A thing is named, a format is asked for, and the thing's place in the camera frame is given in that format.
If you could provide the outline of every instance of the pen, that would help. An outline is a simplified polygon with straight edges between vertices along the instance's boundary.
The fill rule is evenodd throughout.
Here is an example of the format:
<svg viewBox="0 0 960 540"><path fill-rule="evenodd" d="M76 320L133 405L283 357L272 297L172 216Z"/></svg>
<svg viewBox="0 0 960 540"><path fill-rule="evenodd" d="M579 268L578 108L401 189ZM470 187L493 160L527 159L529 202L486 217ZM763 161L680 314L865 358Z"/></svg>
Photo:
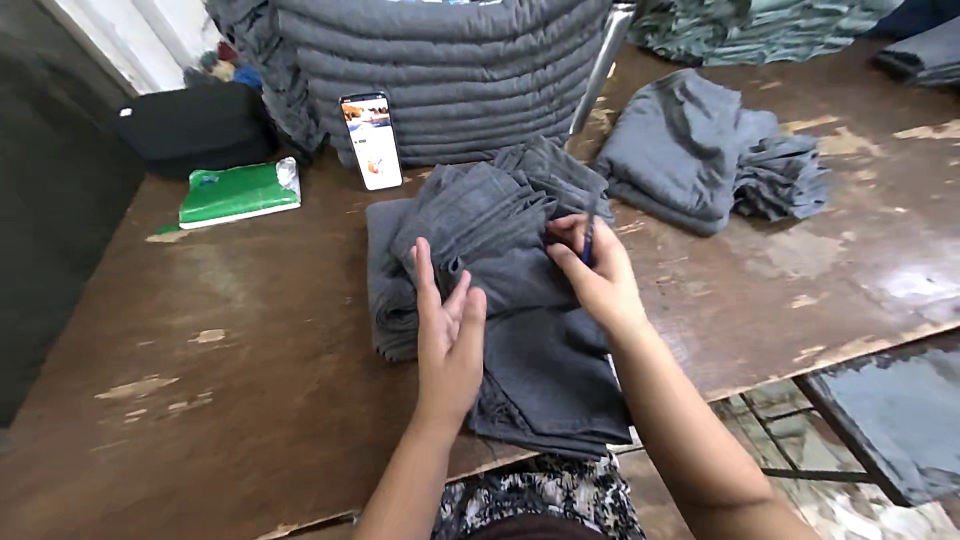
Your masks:
<svg viewBox="0 0 960 540"><path fill-rule="evenodd" d="M584 232L584 251L580 254L580 260L587 266L593 266L590 252L593 250L593 221L597 215L597 203L599 196L594 195L590 198L590 208L587 211L587 230Z"/></svg>

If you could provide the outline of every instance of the finger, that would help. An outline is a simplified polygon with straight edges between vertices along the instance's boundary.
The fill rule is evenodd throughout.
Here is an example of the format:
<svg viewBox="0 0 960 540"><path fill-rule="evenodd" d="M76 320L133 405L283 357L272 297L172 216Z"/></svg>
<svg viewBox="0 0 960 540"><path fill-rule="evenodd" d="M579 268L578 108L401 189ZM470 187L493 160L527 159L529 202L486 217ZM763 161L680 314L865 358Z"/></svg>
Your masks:
<svg viewBox="0 0 960 540"><path fill-rule="evenodd" d="M586 285L590 280L597 277L575 253L570 251L570 248L563 244L547 246L546 252L557 263L557 266L560 266L560 269L564 271L566 278L573 283L574 288Z"/></svg>
<svg viewBox="0 0 960 540"><path fill-rule="evenodd" d="M596 271L608 278L619 279L633 273L626 248L603 220L597 220L594 226L593 258Z"/></svg>
<svg viewBox="0 0 960 540"><path fill-rule="evenodd" d="M483 365L483 335L487 326L487 293L478 287L467 292L460 333L448 357Z"/></svg>
<svg viewBox="0 0 960 540"><path fill-rule="evenodd" d="M450 293L450 296L447 297L446 302L444 302L444 311L455 321L460 320L460 316L464 312L464 301L467 299L467 291L469 289L470 272L464 270L457 286L453 288L453 292Z"/></svg>
<svg viewBox="0 0 960 540"><path fill-rule="evenodd" d="M552 234L566 242L574 252L577 254L583 253L584 236L587 233L587 217L585 215L571 214L551 222L548 227Z"/></svg>
<svg viewBox="0 0 960 540"><path fill-rule="evenodd" d="M417 308L420 316L431 315L440 308L440 291L433 280L433 262L430 261L430 243L418 237L413 255L417 266Z"/></svg>
<svg viewBox="0 0 960 540"><path fill-rule="evenodd" d="M564 217L557 218L549 223L551 228L572 229L579 224L587 223L587 215L582 213L571 213Z"/></svg>

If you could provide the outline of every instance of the left hand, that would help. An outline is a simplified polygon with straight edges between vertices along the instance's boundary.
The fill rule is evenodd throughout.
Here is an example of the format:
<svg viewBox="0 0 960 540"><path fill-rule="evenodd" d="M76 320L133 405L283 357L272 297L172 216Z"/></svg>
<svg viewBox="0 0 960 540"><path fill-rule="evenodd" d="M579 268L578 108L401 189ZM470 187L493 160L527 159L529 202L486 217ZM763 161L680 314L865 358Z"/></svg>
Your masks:
<svg viewBox="0 0 960 540"><path fill-rule="evenodd" d="M452 440L473 407L483 379L487 295L477 287L469 288L470 273L465 270L441 304L426 238L417 238L411 255L417 266L420 316L420 393L411 425L440 430Z"/></svg>

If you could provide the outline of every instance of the smartphone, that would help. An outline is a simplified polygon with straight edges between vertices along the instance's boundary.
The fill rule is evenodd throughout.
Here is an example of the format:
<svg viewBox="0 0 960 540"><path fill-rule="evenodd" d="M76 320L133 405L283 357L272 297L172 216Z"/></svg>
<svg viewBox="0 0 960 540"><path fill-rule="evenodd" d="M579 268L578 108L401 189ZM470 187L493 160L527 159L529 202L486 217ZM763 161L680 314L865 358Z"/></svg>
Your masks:
<svg viewBox="0 0 960 540"><path fill-rule="evenodd" d="M372 92L344 96L340 98L340 110L347 122L353 154L357 157L367 190L403 184L387 94Z"/></svg>

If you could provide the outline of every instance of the wooden table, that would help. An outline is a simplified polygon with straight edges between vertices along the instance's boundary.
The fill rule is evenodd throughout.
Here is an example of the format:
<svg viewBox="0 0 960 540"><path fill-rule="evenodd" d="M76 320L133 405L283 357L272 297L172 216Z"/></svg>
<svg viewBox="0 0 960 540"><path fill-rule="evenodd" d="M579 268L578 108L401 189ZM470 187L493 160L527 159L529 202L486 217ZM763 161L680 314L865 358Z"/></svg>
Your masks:
<svg viewBox="0 0 960 540"><path fill-rule="evenodd" d="M960 321L956 121L929 127L957 101L871 51L704 70L824 137L828 211L701 239L616 205L648 313L712 399ZM624 47L571 151L672 69ZM415 366L371 347L363 209L421 173L368 194L327 152L301 209L163 237L185 185L148 179L12 427L0 537L270 538L359 508L416 394ZM526 454L465 435L449 472Z"/></svg>

